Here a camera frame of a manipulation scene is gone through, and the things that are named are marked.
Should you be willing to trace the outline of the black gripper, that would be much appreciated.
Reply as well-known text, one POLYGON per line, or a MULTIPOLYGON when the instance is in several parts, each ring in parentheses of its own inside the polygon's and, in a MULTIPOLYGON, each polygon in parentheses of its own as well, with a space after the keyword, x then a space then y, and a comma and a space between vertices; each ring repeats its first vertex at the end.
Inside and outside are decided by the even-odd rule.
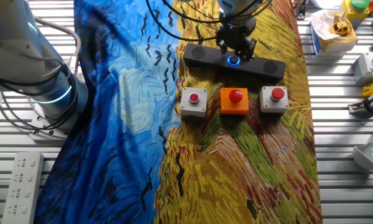
POLYGON ((233 50, 240 50, 239 57, 243 62, 249 62, 254 57, 257 43, 256 40, 250 37, 252 32, 253 29, 246 26, 221 26, 216 31, 216 44, 223 55, 227 52, 227 47, 229 47, 233 50))

